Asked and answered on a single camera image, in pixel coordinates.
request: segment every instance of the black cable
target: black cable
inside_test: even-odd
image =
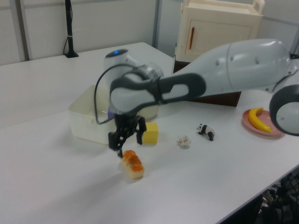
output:
[[[66,46],[66,43],[67,43],[68,40],[69,40],[69,37],[66,38],[66,41],[64,43],[64,50],[65,50],[65,46]]]
[[[71,7],[71,24],[72,23],[73,23],[73,9]],[[68,36],[67,36],[67,38],[65,40],[65,43],[64,43],[64,50],[65,50],[65,46],[66,46],[66,43],[67,43],[68,40],[69,40],[69,34],[68,34]]]
[[[97,111],[97,101],[96,101],[96,97],[97,97],[97,88],[98,88],[99,82],[100,82],[100,80],[103,78],[103,76],[104,76],[108,71],[110,71],[110,70],[113,69],[113,68],[121,67],[121,66],[127,66],[127,67],[131,67],[131,68],[134,68],[134,67],[135,67],[135,66],[130,65],[130,64],[117,64],[117,65],[111,66],[110,68],[108,68],[107,70],[105,70],[105,71],[101,74],[101,76],[99,77],[99,79],[98,79],[98,81],[97,81],[97,83],[96,83],[96,85],[95,85],[95,88],[94,88],[94,96],[93,96],[93,102],[94,102],[95,119],[96,119],[96,121],[97,121],[97,123],[98,123],[99,125],[104,124],[104,123],[107,123],[107,122],[111,121],[111,120],[114,118],[114,117],[109,118],[109,119],[107,119],[107,120],[104,120],[103,122],[99,122],[99,120],[98,120],[98,111]]]
[[[295,194],[295,196],[296,196],[296,215],[295,215],[295,219],[297,219],[297,218],[298,218],[298,197],[297,197],[297,191],[296,191],[296,189],[294,188],[294,186],[293,186],[293,184],[292,184],[292,182],[291,182],[291,180],[290,180],[289,175],[287,176],[287,178],[288,178],[288,181],[289,181],[289,183],[291,184],[292,189],[294,190],[294,194]]]

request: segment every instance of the toy panda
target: toy panda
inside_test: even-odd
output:
[[[210,141],[213,141],[213,137],[215,136],[215,131],[213,128],[209,127],[208,125],[200,124],[197,127],[197,130],[199,131],[198,134],[207,134],[210,138]]]

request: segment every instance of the cabinet door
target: cabinet door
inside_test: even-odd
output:
[[[185,53],[197,55],[223,44],[247,40],[251,27],[191,20]]]

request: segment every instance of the yellow cube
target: yellow cube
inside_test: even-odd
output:
[[[145,125],[147,130],[143,133],[142,143],[156,144],[158,142],[159,134],[157,123],[146,122]]]

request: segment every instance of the banana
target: banana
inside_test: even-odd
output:
[[[253,108],[249,111],[248,119],[251,124],[260,131],[272,133],[271,128],[262,122],[256,114],[263,110],[263,107],[260,108]]]

